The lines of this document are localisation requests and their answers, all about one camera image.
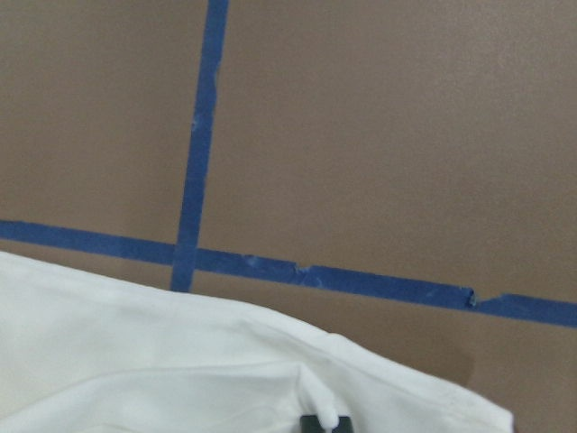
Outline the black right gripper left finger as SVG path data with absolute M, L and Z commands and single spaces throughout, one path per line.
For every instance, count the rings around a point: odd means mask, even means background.
M 300 418 L 301 433 L 323 433 L 323 427 L 316 415 L 304 415 Z

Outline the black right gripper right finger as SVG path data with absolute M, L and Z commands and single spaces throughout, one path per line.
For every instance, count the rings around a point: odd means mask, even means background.
M 338 425 L 334 428 L 334 433 L 354 433 L 352 419 L 348 416 L 340 416 Z

